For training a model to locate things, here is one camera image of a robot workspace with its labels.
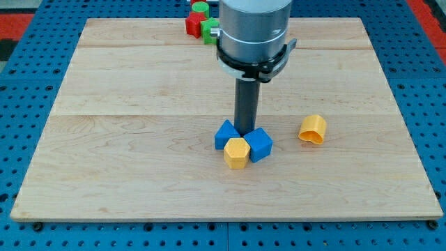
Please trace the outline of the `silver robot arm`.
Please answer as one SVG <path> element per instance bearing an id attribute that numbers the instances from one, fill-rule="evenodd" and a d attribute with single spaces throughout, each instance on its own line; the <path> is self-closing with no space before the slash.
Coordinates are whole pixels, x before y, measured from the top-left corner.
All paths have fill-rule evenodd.
<path id="1" fill-rule="evenodd" d="M 217 60 L 226 65 L 282 60 L 291 0 L 219 1 Z"/>

